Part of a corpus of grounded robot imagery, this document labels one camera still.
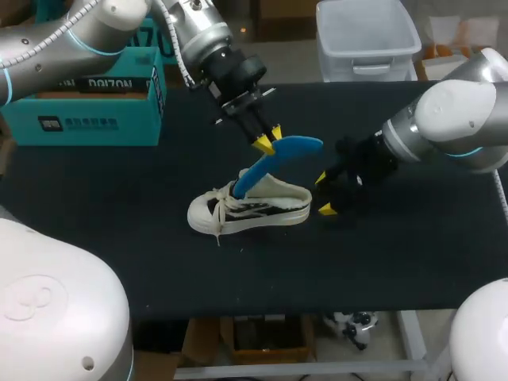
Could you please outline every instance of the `blue shoe tree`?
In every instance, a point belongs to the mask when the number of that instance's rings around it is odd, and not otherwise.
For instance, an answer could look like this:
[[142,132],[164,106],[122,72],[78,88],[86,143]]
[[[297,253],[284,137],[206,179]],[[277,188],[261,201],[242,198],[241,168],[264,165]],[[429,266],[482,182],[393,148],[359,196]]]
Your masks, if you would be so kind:
[[323,142],[313,137],[283,137],[272,143],[274,155],[264,155],[238,179],[233,188],[234,198],[244,198],[267,173],[294,159],[321,151]]

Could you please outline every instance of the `metal frame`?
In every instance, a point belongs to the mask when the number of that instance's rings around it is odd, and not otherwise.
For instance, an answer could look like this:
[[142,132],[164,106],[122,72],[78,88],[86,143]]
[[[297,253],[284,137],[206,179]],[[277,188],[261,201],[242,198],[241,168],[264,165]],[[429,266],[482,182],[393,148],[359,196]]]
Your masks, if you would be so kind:
[[437,381],[435,362],[442,359],[427,353],[416,311],[397,312],[399,327],[408,360],[327,362],[304,364],[235,365],[225,367],[182,368],[175,379],[218,379],[223,377],[269,377],[289,375],[337,375],[345,373],[410,372],[412,381]]

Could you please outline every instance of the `shoe sole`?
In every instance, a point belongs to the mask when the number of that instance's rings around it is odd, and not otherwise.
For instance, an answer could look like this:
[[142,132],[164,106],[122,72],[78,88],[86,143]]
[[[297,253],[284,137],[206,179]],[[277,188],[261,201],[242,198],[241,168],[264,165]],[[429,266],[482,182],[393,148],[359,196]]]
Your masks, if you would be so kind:
[[[231,221],[226,222],[222,227],[221,235],[239,233],[241,231],[253,228],[259,228],[262,226],[292,226],[298,225],[304,222],[310,213],[310,205],[305,209],[296,210],[294,212],[288,212],[284,214],[276,214],[273,216],[249,218],[247,220]],[[212,229],[208,225],[200,224],[197,221],[191,219],[191,216],[187,214],[187,221],[192,229],[203,234],[215,235]]]

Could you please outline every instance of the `teal cardboard box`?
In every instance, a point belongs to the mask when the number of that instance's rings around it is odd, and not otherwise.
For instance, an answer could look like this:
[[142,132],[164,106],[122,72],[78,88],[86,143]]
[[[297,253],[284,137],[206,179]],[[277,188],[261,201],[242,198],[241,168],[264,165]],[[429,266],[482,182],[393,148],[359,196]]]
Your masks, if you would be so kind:
[[110,71],[1,111],[18,145],[154,146],[166,85],[158,48],[127,48]]
[[129,46],[159,48],[164,65],[176,64],[175,52],[171,43],[166,40],[157,24],[150,17],[143,20],[143,24],[130,40]]

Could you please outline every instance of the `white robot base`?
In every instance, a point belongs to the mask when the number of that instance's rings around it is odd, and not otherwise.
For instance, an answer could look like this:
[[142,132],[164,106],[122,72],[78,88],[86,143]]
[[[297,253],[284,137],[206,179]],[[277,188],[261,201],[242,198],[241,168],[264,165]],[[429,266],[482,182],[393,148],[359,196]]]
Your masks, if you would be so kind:
[[99,258],[0,218],[0,381],[131,381],[129,304]]
[[452,323],[450,355],[456,379],[508,377],[508,279],[487,284],[459,308]]

